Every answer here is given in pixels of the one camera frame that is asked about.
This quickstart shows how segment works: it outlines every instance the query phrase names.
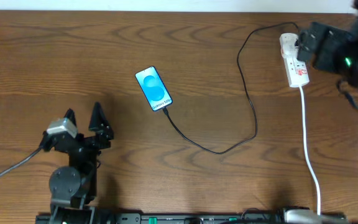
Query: white background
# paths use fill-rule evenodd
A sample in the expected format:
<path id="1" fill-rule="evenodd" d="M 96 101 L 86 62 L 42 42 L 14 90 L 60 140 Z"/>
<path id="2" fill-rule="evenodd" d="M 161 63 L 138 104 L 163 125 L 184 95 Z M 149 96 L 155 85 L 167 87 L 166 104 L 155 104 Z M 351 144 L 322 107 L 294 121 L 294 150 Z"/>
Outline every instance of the white background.
<path id="1" fill-rule="evenodd" d="M 0 9 L 353 13 L 353 0 L 0 0 Z"/>

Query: phone screen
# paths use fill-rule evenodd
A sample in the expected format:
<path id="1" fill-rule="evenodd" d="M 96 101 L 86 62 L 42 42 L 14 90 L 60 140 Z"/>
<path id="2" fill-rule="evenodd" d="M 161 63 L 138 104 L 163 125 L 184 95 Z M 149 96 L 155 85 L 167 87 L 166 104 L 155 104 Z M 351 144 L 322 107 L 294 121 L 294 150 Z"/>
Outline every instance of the phone screen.
<path id="1" fill-rule="evenodd" d="M 135 77 L 153 111 L 172 103 L 171 96 L 154 66 L 136 73 Z"/>

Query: brown tabletop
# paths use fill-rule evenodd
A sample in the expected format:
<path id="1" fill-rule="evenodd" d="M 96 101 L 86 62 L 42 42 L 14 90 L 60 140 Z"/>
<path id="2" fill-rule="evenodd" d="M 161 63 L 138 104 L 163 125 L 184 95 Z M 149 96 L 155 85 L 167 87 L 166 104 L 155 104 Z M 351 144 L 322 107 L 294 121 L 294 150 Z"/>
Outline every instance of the brown tabletop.
<path id="1" fill-rule="evenodd" d="M 252 30 L 285 21 L 345 28 L 353 20 L 340 14 L 0 11 L 0 171 L 30 154 L 68 108 L 90 135 L 99 101 L 116 135 L 100 157 L 94 205 L 145 213 L 315 210 L 300 95 L 288 87 L 278 41 L 294 27 L 250 38 L 240 62 L 259 133 L 221 156 L 186 142 L 162 111 L 153 112 L 134 74 L 157 67 L 176 125 L 221 151 L 254 132 L 236 65 Z M 322 211 L 358 219 L 358 112 L 338 95 L 338 78 L 310 69 L 308 143 Z M 0 178 L 0 223 L 33 223 L 49 212 L 50 174 L 67 164 L 66 154 L 41 152 Z"/>

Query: blue circle on screen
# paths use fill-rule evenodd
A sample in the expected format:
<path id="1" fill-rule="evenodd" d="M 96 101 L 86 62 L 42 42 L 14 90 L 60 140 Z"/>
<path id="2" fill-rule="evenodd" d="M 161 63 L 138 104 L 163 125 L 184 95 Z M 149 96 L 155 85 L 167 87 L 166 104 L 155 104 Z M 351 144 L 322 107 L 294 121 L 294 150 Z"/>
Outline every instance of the blue circle on screen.
<path id="1" fill-rule="evenodd" d="M 148 75 L 143 79 L 146 97 L 153 101 L 162 100 L 164 97 L 164 89 L 158 86 L 157 79 Z"/>

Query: power strip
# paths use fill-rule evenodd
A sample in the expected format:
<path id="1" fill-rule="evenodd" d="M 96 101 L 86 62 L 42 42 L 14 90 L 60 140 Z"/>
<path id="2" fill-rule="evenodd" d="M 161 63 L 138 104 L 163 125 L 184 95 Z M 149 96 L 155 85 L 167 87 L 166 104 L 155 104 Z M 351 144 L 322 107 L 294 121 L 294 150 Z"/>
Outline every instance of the power strip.
<path id="1" fill-rule="evenodd" d="M 309 83 L 309 75 L 306 63 L 296 59 L 298 35 L 286 33 L 280 36 L 281 55 L 284 58 L 285 70 L 287 71 L 288 83 L 292 88 L 298 88 Z"/>

